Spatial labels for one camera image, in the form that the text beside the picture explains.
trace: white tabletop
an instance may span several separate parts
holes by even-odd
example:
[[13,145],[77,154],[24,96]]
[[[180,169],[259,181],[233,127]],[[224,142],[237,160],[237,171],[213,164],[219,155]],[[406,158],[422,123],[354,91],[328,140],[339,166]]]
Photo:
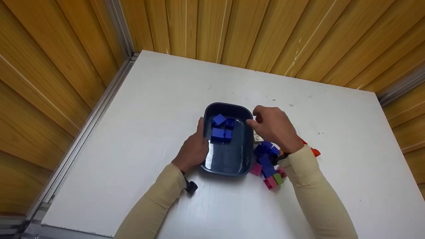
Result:
[[[42,223],[113,236],[212,102],[277,106],[321,151],[360,238],[423,238],[425,202],[373,93],[143,51]],[[312,238],[289,180],[195,171],[157,238]]]

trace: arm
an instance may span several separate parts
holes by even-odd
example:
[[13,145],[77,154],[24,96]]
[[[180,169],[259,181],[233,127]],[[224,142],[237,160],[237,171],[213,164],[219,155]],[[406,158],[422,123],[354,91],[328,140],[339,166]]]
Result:
[[279,108],[258,105],[247,120],[258,135],[276,143],[288,160],[280,161],[316,238],[356,239],[357,234],[340,198],[323,176],[309,146],[298,137],[287,115]]
[[154,238],[170,206],[186,186],[183,174],[167,165],[143,197],[133,206],[115,234],[116,239]]
[[176,158],[127,214],[115,239],[155,238],[168,209],[186,186],[183,173],[202,163],[208,154],[208,140],[203,137],[203,130],[201,117],[196,132],[183,143]]
[[279,162],[294,186],[295,195],[316,238],[356,239],[354,225],[343,203],[323,176],[309,146]]

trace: dark blue tray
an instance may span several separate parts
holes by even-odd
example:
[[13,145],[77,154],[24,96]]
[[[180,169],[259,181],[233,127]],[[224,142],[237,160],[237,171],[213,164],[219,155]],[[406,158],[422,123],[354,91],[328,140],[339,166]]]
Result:
[[[218,114],[235,119],[232,140],[229,143],[211,143],[212,119]],[[252,114],[245,107],[227,103],[212,103],[205,109],[204,137],[210,142],[210,151],[201,167],[210,173],[224,176],[242,176],[249,172],[254,159],[254,132],[246,124]]]

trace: beige sleeve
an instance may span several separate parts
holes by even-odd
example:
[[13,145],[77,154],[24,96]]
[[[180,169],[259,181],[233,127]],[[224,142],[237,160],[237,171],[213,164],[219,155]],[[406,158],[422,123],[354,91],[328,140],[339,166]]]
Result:
[[358,238],[347,210],[320,171],[309,146],[290,154],[279,165],[285,168],[316,238]]
[[133,206],[115,234],[116,239],[153,239],[170,206],[186,187],[181,171],[167,165],[143,197]]

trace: wood grain wall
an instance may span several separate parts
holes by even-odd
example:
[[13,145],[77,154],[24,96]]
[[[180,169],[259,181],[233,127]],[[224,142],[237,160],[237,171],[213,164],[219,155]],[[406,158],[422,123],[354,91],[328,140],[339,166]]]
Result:
[[425,188],[425,83],[383,109],[416,183]]
[[[121,5],[136,51],[377,94],[425,64],[423,0],[121,0]],[[384,108],[408,162],[425,157],[416,152],[425,146],[423,88]]]
[[0,0],[0,215],[23,215],[124,62],[103,0]]

